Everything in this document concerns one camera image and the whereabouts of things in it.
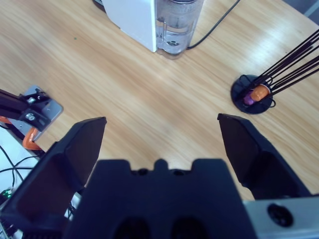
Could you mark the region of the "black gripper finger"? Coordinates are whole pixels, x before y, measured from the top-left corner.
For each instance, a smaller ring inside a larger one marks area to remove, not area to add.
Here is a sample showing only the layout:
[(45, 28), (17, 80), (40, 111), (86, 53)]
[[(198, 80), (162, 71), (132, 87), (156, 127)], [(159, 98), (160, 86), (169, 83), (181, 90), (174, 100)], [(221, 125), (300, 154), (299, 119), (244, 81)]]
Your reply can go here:
[(81, 191), (98, 159), (107, 120), (74, 124), (30, 171), (0, 216), (24, 239), (60, 239), (69, 224), (65, 216), (74, 194)]
[(237, 179), (255, 199), (311, 196), (286, 160), (249, 120), (222, 113), (217, 119)]

